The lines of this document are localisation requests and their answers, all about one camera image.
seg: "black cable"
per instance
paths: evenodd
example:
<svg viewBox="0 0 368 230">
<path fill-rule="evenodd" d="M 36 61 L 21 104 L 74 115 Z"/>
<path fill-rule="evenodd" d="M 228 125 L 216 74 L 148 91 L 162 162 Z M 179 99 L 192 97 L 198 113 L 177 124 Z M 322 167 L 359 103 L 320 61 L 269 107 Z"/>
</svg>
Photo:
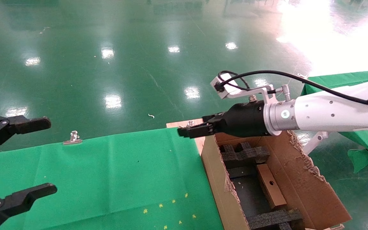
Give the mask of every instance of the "black cable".
<svg viewBox="0 0 368 230">
<path fill-rule="evenodd" d="M 301 81 L 305 84 L 316 87 L 318 89 L 321 89 L 325 92 L 333 94 L 334 96 L 338 96 L 338 97 L 344 98 L 344 99 L 352 101 L 352 102 L 357 102 L 357 103 L 360 103 L 360 104 L 368 105 L 368 100 L 364 100 L 364 99 L 357 98 L 357 97 L 354 97 L 354 96 L 349 96 L 349 95 L 346 95 L 346 94 L 343 94 L 343 93 L 339 93 L 339 92 L 336 92 L 334 90 L 329 89 L 328 87 L 325 87 L 323 85 L 319 85 L 318 83 L 312 82 L 311 80 L 307 80 L 307 79 L 301 78 L 299 76 L 289 74 L 289 73 L 285 73 L 285 72 L 282 72 L 282 71 L 277 71 L 277 70 L 258 70 L 258 71 L 252 71 L 252 72 L 247 72 L 247 73 L 243 73 L 243 74 L 238 74 L 234 77 L 231 77 L 228 80 L 223 81 L 222 83 L 219 84 L 219 86 L 223 87 L 225 84 L 228 84 L 228 82 L 230 82 L 231 80 L 236 80 L 236 79 L 241 78 L 241 77 L 246 77 L 246 76 L 255 75 L 255 74 L 277 74 L 277 75 L 282 75 L 282 76 L 285 76 L 285 77 L 289 77 L 289 78 Z"/>
<path fill-rule="evenodd" d="M 232 74 L 232 75 L 235 75 L 235 76 L 238 75 L 237 73 L 234 73 L 232 71 L 222 70 L 221 72 L 218 73 L 218 78 L 223 81 L 223 79 L 221 78 L 221 74 L 225 74 L 225 73 Z M 248 83 L 242 77 L 241 77 L 241 80 L 245 84 L 246 88 L 243 88 L 243 87 L 240 87 L 240 86 L 236 86 L 236 85 L 233 85 L 231 83 L 227 83 L 227 85 L 230 85 L 230 86 L 235 87 L 235 88 L 240 89 L 240 90 L 245 90 L 245 91 L 251 90 L 251 88 L 249 87 Z"/>
</svg>

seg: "green floor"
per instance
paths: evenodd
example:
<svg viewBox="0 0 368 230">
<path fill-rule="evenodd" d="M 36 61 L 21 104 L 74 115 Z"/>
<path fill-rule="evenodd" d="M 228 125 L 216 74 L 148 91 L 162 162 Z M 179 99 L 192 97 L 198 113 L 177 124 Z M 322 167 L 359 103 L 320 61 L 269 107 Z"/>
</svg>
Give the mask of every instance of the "green floor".
<svg viewBox="0 0 368 230">
<path fill-rule="evenodd" d="M 0 115 L 52 121 L 0 150 L 225 111 L 245 101 L 220 100 L 209 86 L 225 69 L 368 70 L 368 0 L 0 0 Z M 302 89 L 277 76 L 248 81 L 289 83 L 292 97 Z M 332 134 L 311 154 L 355 230 L 368 229 L 368 167 L 353 174 L 346 155 L 356 147 Z"/>
</svg>

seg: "green cloth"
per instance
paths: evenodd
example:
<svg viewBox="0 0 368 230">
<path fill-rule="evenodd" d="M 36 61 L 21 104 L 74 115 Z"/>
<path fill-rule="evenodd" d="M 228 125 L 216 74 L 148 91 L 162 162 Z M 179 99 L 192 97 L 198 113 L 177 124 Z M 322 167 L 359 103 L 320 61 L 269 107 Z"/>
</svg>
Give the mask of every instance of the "green cloth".
<svg viewBox="0 0 368 230">
<path fill-rule="evenodd" d="M 4 229 L 222 230 L 194 140 L 175 128 L 0 153 L 0 197 L 51 182 L 57 193 Z"/>
<path fill-rule="evenodd" d="M 357 84 L 368 82 L 368 71 L 310 77 L 310 80 L 329 88 L 354 86 Z M 320 91 L 321 90 L 318 88 L 305 84 L 301 95 L 317 93 Z M 368 165 L 368 130 L 356 132 L 340 132 L 340 134 L 366 148 L 364 150 L 351 149 L 348 152 L 349 159 L 352 161 L 354 166 L 354 173 L 357 173 Z"/>
</svg>

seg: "silver bracket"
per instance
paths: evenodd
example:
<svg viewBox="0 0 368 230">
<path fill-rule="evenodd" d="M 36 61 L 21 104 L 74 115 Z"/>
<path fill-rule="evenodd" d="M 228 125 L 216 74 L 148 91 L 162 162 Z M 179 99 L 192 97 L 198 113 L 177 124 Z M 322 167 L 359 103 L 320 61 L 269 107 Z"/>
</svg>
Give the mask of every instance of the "silver bracket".
<svg viewBox="0 0 368 230">
<path fill-rule="evenodd" d="M 64 141 L 63 145 L 67 145 L 67 144 L 78 144 L 78 143 L 82 143 L 82 139 L 80 139 L 80 137 L 78 136 L 78 131 L 74 130 L 72 132 L 70 132 L 70 140 L 68 141 Z"/>
</svg>

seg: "box flap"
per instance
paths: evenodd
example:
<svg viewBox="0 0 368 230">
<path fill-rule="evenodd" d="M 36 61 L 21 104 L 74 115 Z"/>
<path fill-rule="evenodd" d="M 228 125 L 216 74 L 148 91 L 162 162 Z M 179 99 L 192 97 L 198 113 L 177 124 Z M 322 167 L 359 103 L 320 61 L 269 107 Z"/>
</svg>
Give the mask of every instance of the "box flap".
<svg viewBox="0 0 368 230">
<path fill-rule="evenodd" d="M 205 138 L 201 158 L 225 230 L 249 230 L 214 136 Z"/>
<path fill-rule="evenodd" d="M 287 207 L 299 208 L 305 227 L 317 230 L 351 220 L 333 188 L 320 175 L 310 157 L 303 154 L 295 133 L 282 132 L 275 137 L 262 137 L 258 146 L 267 146 L 267 160 Z"/>
</svg>

